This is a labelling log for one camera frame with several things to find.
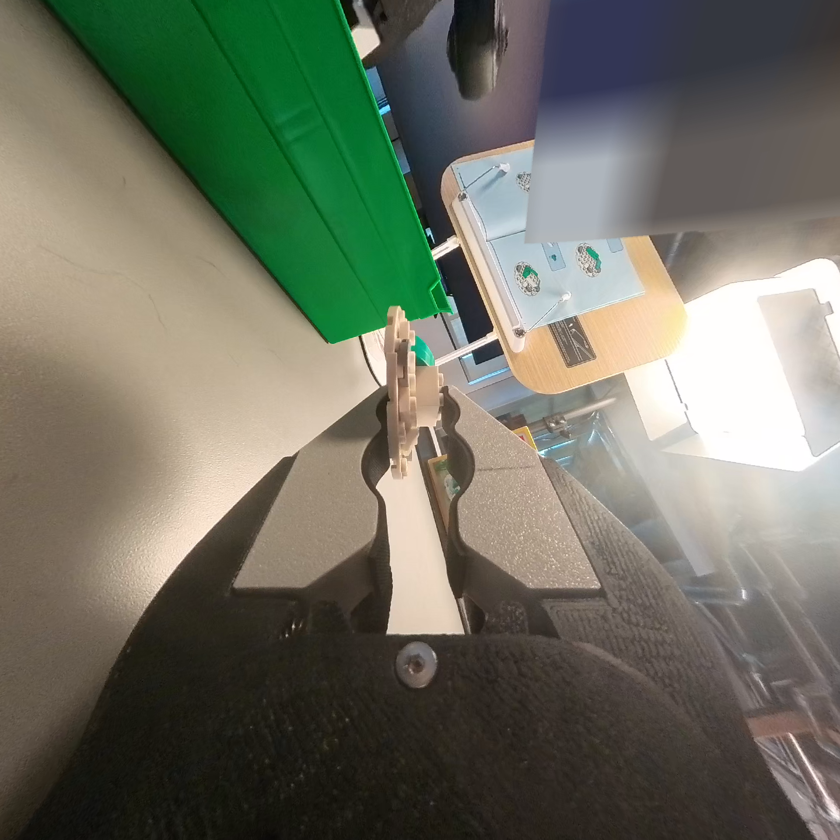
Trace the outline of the bright studio light panel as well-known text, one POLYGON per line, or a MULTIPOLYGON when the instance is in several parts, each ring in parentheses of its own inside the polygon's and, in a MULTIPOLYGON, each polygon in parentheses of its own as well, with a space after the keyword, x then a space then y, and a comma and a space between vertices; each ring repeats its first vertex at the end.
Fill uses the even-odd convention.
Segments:
POLYGON ((786 472, 838 450, 838 257, 731 283, 685 311, 677 349, 625 374, 656 448, 786 472))

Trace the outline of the small light grey lego brick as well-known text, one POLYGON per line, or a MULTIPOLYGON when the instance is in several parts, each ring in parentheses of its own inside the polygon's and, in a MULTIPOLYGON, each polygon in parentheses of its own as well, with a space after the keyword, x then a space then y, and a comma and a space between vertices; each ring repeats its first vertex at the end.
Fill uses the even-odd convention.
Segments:
POLYGON ((442 412, 443 378, 437 366, 414 367, 415 426, 434 427, 442 412))

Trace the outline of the wooden book stand white base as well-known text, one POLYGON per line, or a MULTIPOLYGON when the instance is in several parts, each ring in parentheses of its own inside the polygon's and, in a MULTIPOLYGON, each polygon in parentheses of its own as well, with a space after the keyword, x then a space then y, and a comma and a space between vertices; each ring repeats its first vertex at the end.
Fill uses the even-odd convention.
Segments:
MULTIPOLYGON (((531 149, 533 153, 533 142, 464 156, 455 163, 521 149, 531 149)), ((459 219, 459 214, 451 209, 459 190, 451 165, 442 178, 442 199, 446 202, 454 234, 445 243, 434 247, 432 254, 436 260, 443 260, 451 252, 462 256, 471 286, 492 324, 479 341, 456 351, 456 357, 477 353, 482 347, 496 342, 505 357, 501 366, 507 369, 520 385, 535 394, 552 396, 656 362, 676 348, 685 332, 687 315, 664 264, 648 237, 617 237, 622 241, 643 283, 644 295, 538 328, 524 335, 514 334, 493 289, 488 286, 488 269, 478 252, 477 240, 459 219)), ((571 182, 571 191, 566 191, 565 185, 558 181, 549 182, 549 186, 561 188, 560 215, 565 224, 561 233, 572 237, 561 241, 535 240, 535 233, 543 234, 546 231, 537 227, 537 213, 530 213, 528 199, 525 242, 540 245, 608 240, 594 237, 606 233, 607 229, 599 222, 594 227, 590 225, 589 219, 589 211, 602 202, 604 194, 602 176, 606 173, 606 165, 584 163, 583 176, 574 176, 569 165, 562 165, 560 173, 571 182)))

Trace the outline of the round white lego plate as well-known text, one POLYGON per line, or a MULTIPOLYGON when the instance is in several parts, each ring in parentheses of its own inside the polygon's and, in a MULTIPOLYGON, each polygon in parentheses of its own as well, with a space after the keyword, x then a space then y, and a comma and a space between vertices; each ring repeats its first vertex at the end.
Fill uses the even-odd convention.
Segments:
POLYGON ((386 433, 391 476, 407 476, 409 465, 419 438, 416 422, 416 376, 414 332, 399 306, 390 307, 383 334, 386 433))

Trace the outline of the green plastic bin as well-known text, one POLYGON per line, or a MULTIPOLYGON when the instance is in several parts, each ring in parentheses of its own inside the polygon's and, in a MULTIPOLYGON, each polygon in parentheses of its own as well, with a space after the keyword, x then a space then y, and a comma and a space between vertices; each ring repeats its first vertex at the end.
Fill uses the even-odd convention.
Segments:
POLYGON ((338 2, 47 2, 332 344, 450 312, 338 2))

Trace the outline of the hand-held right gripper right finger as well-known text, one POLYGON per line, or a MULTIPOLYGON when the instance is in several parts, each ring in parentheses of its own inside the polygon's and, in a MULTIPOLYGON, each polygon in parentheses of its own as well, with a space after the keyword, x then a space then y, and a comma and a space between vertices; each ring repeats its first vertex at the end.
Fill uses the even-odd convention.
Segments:
POLYGON ((543 459, 456 388, 442 407, 448 505, 446 572, 474 604, 590 599, 602 586, 543 459))

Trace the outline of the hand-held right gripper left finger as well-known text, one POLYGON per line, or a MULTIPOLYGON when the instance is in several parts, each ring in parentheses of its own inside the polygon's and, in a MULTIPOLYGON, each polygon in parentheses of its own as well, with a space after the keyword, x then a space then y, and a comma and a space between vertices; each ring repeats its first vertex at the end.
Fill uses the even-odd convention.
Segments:
POLYGON ((243 594, 306 603, 391 604, 384 502, 390 472, 386 388, 303 447, 234 582, 243 594))

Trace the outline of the metal clamp rod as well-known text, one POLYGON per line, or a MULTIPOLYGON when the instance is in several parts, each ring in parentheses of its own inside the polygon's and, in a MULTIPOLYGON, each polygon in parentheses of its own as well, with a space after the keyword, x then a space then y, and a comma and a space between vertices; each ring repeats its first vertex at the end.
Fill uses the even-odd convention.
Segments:
POLYGON ((540 420, 529 424, 528 429, 534 439, 544 435, 553 435, 567 439, 570 435, 570 429, 575 422, 585 421, 594 415, 598 415, 601 411, 615 404, 616 401, 617 398, 615 396, 607 396, 603 399, 586 403, 563 413, 560 412, 544 416, 540 420))

